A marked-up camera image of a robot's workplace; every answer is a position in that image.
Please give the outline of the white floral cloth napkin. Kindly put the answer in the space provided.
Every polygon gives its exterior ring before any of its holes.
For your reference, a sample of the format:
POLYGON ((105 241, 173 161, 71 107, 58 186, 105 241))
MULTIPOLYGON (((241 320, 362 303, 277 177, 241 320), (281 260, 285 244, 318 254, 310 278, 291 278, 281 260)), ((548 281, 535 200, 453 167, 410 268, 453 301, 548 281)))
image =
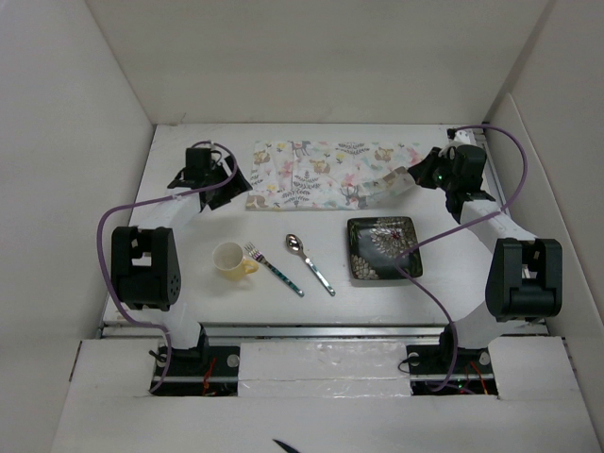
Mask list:
POLYGON ((247 210, 366 210, 414 186, 424 155, 403 143, 258 142, 247 210))

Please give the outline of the black floral square plate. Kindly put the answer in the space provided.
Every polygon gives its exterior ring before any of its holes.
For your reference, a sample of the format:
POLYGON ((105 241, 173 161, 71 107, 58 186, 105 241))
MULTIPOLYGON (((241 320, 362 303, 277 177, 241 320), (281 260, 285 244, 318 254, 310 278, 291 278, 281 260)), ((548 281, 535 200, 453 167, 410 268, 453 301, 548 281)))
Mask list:
POLYGON ((418 243, 413 221, 407 216, 357 217, 346 224, 351 276, 361 281, 417 278, 424 274, 418 249, 400 258, 418 243))

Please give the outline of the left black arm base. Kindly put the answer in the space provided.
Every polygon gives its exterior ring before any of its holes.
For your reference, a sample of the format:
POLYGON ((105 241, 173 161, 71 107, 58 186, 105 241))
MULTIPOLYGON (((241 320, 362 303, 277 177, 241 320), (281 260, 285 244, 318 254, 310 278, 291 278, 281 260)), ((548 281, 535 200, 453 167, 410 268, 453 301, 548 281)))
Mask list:
POLYGON ((167 346, 150 350, 155 370, 150 393, 156 396, 223 397, 238 394, 241 349, 238 345, 212 345, 205 329, 197 346, 174 349, 168 367, 167 346))

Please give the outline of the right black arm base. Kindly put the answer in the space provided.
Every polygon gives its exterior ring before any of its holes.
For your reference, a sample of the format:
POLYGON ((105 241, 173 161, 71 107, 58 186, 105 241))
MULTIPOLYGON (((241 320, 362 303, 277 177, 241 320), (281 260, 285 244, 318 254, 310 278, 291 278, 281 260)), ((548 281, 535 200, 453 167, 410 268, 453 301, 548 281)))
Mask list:
POLYGON ((457 349, 453 371, 453 339, 449 328, 437 344, 412 344, 398 370, 410 377, 411 394, 498 395, 495 372, 487 347, 457 349))

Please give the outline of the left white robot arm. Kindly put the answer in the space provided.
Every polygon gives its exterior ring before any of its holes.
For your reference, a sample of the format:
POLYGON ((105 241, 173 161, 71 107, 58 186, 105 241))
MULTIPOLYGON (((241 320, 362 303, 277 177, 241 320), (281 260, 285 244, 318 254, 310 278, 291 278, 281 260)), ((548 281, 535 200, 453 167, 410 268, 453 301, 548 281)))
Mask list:
POLYGON ((205 208, 216 210, 252 186, 226 147, 203 141, 185 151, 185 165, 167 185, 164 199, 136 226, 111 235, 110 277, 120 303, 134 319, 166 327, 177 362, 190 374, 210 365, 203 328, 178 300, 183 288, 176 233, 205 208))

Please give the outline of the yellow ceramic mug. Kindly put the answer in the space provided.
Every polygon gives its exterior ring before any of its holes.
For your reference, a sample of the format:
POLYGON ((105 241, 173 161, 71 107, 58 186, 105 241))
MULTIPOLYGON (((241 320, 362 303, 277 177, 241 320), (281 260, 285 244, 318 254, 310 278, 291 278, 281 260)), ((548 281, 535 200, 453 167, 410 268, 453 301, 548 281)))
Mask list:
POLYGON ((212 261, 217 271, 231 281, 242 280, 259 270, 259 265, 247 259, 243 249, 233 242, 217 245, 212 252, 212 261))

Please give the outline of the aluminium rail frame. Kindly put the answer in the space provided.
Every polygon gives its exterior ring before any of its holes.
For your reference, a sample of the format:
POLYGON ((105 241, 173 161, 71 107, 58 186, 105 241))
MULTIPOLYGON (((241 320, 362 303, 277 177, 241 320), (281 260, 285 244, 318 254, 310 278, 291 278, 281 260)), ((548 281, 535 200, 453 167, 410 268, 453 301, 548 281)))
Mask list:
POLYGON ((410 217, 424 242, 424 274, 406 280, 357 281, 348 268, 349 210, 255 211, 243 196, 195 216, 176 233, 183 288, 178 299, 212 337, 388 335, 394 330, 439 330, 484 298, 491 264, 488 249, 470 231, 457 231, 440 191, 412 188, 375 215, 410 217), (285 244, 299 237, 306 255, 336 292, 331 296, 285 244), (252 243, 304 293, 299 297, 264 265, 239 281, 223 277, 212 252, 221 243, 252 243))

